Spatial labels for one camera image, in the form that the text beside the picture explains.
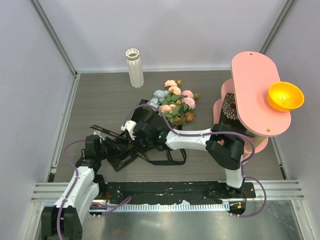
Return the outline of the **black wrapping paper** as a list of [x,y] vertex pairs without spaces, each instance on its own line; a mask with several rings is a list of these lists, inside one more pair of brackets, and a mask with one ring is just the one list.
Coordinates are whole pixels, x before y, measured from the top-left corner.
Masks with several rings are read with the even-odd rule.
[[132,121],[135,121],[136,124],[139,122],[145,122],[152,127],[160,131],[157,140],[154,143],[154,148],[152,150],[158,150],[160,152],[167,152],[170,150],[168,147],[164,146],[165,140],[164,136],[160,134],[168,133],[169,128],[165,123],[165,120],[162,116],[159,115],[157,110],[146,106],[147,101],[142,99],[139,103],[139,107],[136,108],[131,117]]

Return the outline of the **artificial flower bouquet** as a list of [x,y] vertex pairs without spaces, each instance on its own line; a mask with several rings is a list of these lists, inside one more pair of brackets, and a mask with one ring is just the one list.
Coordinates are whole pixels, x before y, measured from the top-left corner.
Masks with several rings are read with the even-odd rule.
[[159,109],[168,122],[175,126],[191,123],[195,120],[194,110],[196,100],[200,95],[190,90],[181,90],[182,81],[167,80],[164,90],[159,89],[153,93],[153,98],[147,103]]

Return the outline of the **black ribbon gold lettering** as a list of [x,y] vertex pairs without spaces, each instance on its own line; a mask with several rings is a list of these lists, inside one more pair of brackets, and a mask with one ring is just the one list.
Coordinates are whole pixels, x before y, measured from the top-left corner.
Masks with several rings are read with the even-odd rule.
[[[106,134],[107,136],[115,136],[115,137],[120,137],[122,136],[123,138],[125,138],[123,136],[122,133],[118,134],[116,132],[113,132],[113,131],[110,131],[106,128],[103,128],[103,127],[100,127],[100,126],[97,126],[97,125],[92,125],[90,127],[91,129],[94,129],[96,131],[100,131],[104,134]],[[143,160],[145,160],[146,162],[154,165],[154,166],[182,166],[186,163],[186,160],[187,160],[187,154],[186,154],[186,151],[182,148],[180,149],[180,153],[182,155],[182,161],[176,161],[172,158],[172,155],[171,155],[171,151],[170,150],[167,150],[166,151],[166,157],[167,159],[166,160],[154,160],[154,161],[151,161],[150,159],[147,158],[147,156],[145,155],[145,152],[144,153],[140,153],[138,151],[135,150],[135,146],[133,145],[132,142],[128,142],[125,138],[125,145],[123,146],[118,146],[117,149],[128,149],[131,151],[131,158],[128,159],[128,160],[125,160],[125,161],[109,161],[109,159],[107,159],[107,161],[111,164],[111,166],[114,168],[115,171],[120,171],[121,169],[123,169],[124,167],[126,167],[128,164],[132,163],[135,159],[137,158],[141,158]]]

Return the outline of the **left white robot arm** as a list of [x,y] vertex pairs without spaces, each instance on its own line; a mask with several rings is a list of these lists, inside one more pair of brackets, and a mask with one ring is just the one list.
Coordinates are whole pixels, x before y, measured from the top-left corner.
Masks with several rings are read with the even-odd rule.
[[105,138],[95,131],[85,138],[85,148],[76,163],[70,183],[53,204],[41,213],[41,238],[43,240],[81,240],[83,222],[94,199],[102,199],[107,186],[102,175],[97,174],[103,157]]

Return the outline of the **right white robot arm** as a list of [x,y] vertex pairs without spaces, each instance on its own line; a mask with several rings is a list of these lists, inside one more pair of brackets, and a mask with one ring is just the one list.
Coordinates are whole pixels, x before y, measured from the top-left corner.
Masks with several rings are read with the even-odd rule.
[[220,124],[199,131],[164,128],[158,130],[145,122],[126,121],[121,130],[133,141],[135,148],[143,153],[149,150],[199,150],[207,152],[226,175],[226,193],[233,198],[244,191],[243,160],[245,141],[237,132],[223,131]]

